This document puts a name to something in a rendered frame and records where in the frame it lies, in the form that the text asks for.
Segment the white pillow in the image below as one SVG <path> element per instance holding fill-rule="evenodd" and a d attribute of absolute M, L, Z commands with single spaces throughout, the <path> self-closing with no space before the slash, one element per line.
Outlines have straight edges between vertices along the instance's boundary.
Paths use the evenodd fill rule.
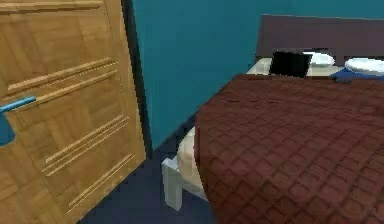
<path fill-rule="evenodd" d="M 325 53 L 320 52 L 305 52 L 305 55 L 310 55 L 310 65 L 318 67 L 329 67 L 335 64 L 335 59 Z"/>
<path fill-rule="evenodd" d="M 384 75 L 384 61 L 371 58 L 351 58 L 345 62 L 345 67 L 353 72 L 365 75 Z"/>

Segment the bed with brown quilt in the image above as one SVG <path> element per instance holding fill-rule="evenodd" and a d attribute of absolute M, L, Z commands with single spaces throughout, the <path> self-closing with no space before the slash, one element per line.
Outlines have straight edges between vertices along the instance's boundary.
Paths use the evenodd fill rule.
<path fill-rule="evenodd" d="M 273 75 L 276 51 L 335 64 Z M 384 19 L 263 16 L 254 67 L 199 107 L 163 161 L 166 204 L 190 192 L 217 224 L 384 224 L 384 80 L 331 77 L 364 56 L 384 59 Z"/>

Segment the black laptop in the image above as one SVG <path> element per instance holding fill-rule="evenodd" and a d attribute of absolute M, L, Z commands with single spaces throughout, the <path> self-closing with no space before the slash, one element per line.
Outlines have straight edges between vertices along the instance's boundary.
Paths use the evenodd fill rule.
<path fill-rule="evenodd" d="M 273 53 L 269 73 L 304 78 L 312 56 L 304 53 L 276 51 Z"/>

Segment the blue cloth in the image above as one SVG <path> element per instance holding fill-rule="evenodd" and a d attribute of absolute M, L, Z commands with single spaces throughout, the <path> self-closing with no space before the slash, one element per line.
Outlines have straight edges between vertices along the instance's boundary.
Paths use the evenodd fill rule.
<path fill-rule="evenodd" d="M 353 72 L 347 68 L 343 68 L 333 74 L 331 77 L 336 79 L 373 79 L 373 80 L 384 80 L 384 75 L 367 75 L 359 72 Z"/>

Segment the wooden room door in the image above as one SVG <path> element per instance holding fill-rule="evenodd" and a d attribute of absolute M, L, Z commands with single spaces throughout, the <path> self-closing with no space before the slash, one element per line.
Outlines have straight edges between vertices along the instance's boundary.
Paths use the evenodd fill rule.
<path fill-rule="evenodd" d="M 0 0 L 0 224 L 77 224 L 144 161 L 121 0 Z"/>

